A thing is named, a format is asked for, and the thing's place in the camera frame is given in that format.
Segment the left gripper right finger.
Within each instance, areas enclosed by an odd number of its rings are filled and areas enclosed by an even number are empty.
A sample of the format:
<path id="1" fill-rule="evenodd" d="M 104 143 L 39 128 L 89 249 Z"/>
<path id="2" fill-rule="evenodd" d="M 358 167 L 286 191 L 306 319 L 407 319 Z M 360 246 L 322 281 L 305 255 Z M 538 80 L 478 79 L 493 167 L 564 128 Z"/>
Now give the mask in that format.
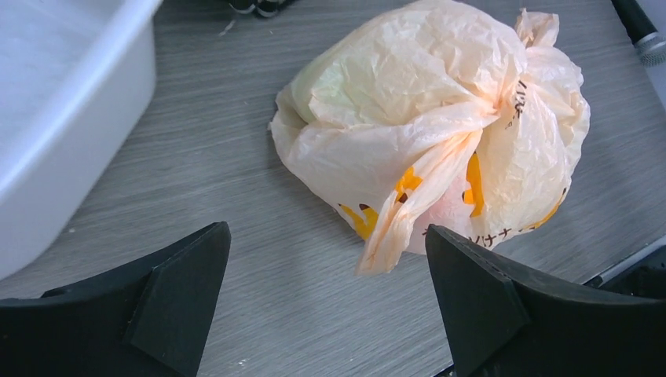
<path id="1" fill-rule="evenodd" d="M 585 284 L 544 273 L 441 226 L 426 256 L 454 376 L 662 376 L 665 249 Z"/>

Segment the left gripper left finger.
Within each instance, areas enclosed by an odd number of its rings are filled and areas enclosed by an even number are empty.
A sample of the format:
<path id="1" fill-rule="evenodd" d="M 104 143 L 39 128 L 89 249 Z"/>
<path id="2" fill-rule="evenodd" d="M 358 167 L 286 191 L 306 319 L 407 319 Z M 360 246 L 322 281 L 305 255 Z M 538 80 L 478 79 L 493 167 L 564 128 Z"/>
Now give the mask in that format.
<path id="1" fill-rule="evenodd" d="M 2 375 L 196 375 L 230 242 L 214 222 L 39 298 L 2 300 Z"/>

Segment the translucent plastic bag banana print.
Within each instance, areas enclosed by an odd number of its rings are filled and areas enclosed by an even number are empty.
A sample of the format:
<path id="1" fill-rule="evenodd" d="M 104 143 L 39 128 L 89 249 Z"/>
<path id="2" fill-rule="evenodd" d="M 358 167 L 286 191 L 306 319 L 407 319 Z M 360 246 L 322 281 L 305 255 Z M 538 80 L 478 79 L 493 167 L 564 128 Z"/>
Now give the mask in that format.
<path id="1" fill-rule="evenodd" d="M 487 249 L 566 198 L 590 127 L 556 14 L 510 27 L 456 1 L 368 21 L 277 95 L 284 166 L 364 241 L 358 275 L 422 254 L 440 225 Z"/>

